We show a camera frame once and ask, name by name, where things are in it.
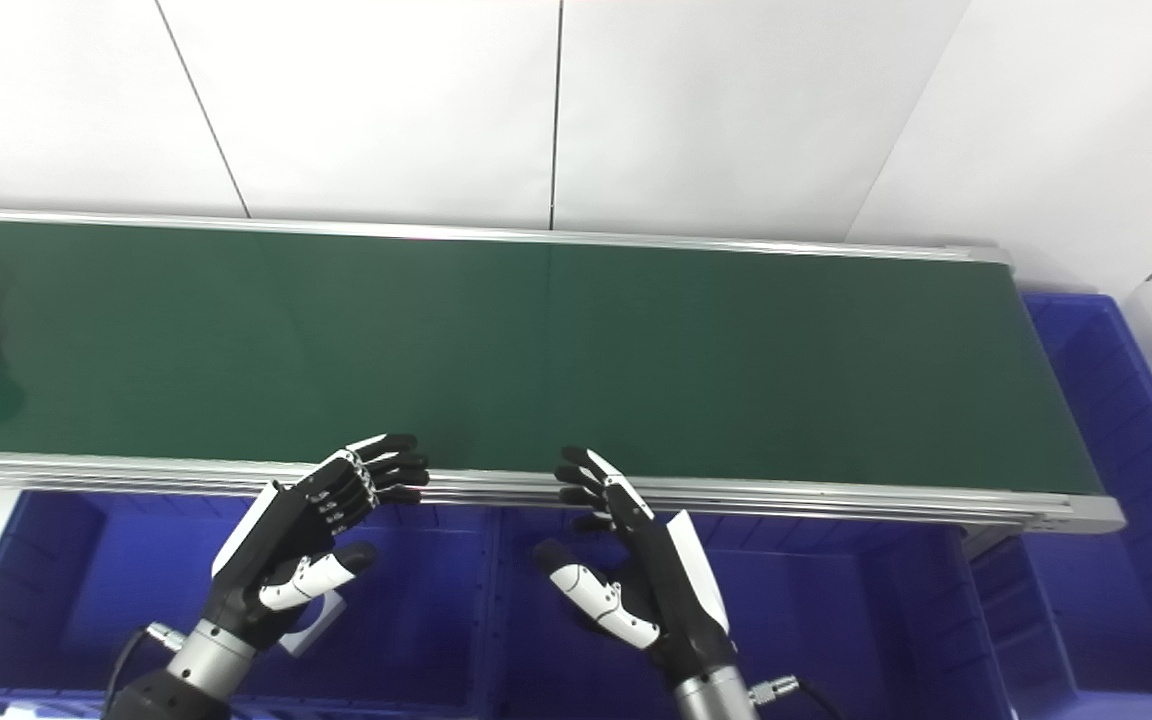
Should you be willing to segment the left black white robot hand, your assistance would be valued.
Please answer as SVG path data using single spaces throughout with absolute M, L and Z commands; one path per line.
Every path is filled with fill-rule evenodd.
M 416 437 L 381 434 L 335 450 L 294 484 L 270 483 L 212 564 L 202 629 L 270 650 L 308 602 L 376 564 L 374 544 L 338 537 L 384 505 L 420 503 L 429 482 Z

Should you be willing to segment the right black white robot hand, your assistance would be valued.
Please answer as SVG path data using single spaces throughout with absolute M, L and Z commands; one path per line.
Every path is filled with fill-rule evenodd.
M 626 473 L 591 448 L 567 446 L 561 455 L 559 500 L 590 510 L 573 530 L 612 533 L 627 558 L 608 575 L 545 539 L 532 560 L 553 588 L 596 630 L 645 652 L 668 688 L 735 665 L 730 621 L 690 516 L 659 520 Z

